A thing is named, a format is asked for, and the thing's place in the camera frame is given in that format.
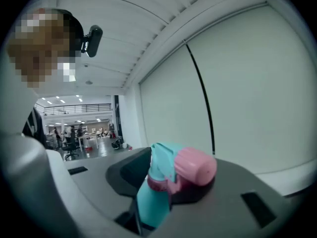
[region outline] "office chair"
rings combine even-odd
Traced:
[[[78,153],[75,153],[77,146],[75,143],[75,133],[71,133],[70,135],[70,143],[66,143],[65,147],[62,147],[62,149],[64,151],[67,151],[67,155],[65,156],[65,160],[67,160],[67,158],[69,158],[70,156],[75,157],[76,155],[79,156]]]

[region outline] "pink bottle cap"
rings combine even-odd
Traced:
[[[198,186],[208,184],[216,174],[215,158],[193,147],[185,147],[175,157],[176,173]]]

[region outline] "white table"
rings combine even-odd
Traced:
[[[80,150],[82,150],[82,147],[81,147],[81,138],[87,138],[87,137],[94,137],[95,138],[95,141],[96,141],[96,144],[97,144],[97,149],[99,149],[98,147],[98,141],[97,141],[97,134],[96,133],[92,133],[92,134],[87,134],[87,135],[82,135],[80,137],[78,137],[78,141],[79,141],[79,147],[80,147]]]

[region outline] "trigger sprayer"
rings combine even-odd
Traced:
[[[151,150],[152,164],[138,191],[137,204],[141,222],[157,228],[171,210],[172,195],[213,180],[216,160],[193,147],[176,144],[155,143]]]

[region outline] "black cable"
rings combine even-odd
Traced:
[[[206,108],[207,108],[208,118],[209,118],[210,132],[211,132],[212,154],[215,155],[213,125],[212,125],[211,111],[210,111],[210,106],[209,106],[207,92],[206,92],[206,89],[205,89],[205,86],[204,86],[203,78],[202,78],[202,76],[201,76],[201,74],[199,72],[197,63],[195,61],[195,58],[194,58],[189,46],[187,45],[187,43],[186,43],[186,47],[187,47],[187,50],[188,50],[188,52],[189,52],[189,54],[190,54],[190,56],[191,56],[191,58],[193,60],[193,63],[194,63],[194,66],[196,68],[196,72],[197,72],[197,75],[198,75],[198,78],[199,78],[199,81],[200,81],[200,85],[202,86],[202,90],[203,90],[203,93],[204,93],[204,98],[205,98],[205,103],[206,103]]]

